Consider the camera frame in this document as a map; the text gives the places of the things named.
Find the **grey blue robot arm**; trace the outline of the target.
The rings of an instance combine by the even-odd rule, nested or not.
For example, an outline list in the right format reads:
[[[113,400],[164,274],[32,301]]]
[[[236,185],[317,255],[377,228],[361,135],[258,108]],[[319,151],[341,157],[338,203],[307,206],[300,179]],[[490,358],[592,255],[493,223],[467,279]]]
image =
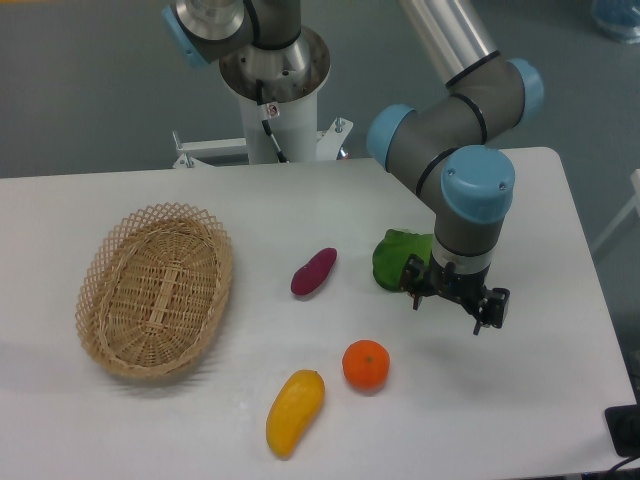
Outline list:
[[[503,325],[510,293],[485,283],[515,186],[508,157],[487,142],[533,115],[538,71],[504,58],[468,1],[404,1],[447,97],[418,112],[392,105],[372,122],[367,149],[435,215],[428,256],[413,254],[400,289],[415,302],[459,304],[477,328]],[[315,161],[316,96],[330,70],[324,40],[296,1],[174,1],[163,20],[187,63],[217,64],[241,108],[249,161]]]

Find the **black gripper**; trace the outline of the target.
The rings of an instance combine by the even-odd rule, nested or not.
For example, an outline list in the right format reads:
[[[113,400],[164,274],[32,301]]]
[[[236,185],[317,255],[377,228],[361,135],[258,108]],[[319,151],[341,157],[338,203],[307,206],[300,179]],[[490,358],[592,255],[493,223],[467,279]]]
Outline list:
[[[460,305],[475,319],[473,335],[478,336],[482,328],[503,327],[510,300],[509,289],[486,286],[489,269],[461,273],[453,262],[442,266],[431,255],[425,263],[411,254],[402,271],[402,291],[411,297],[414,310],[419,309],[423,298],[433,296]]]

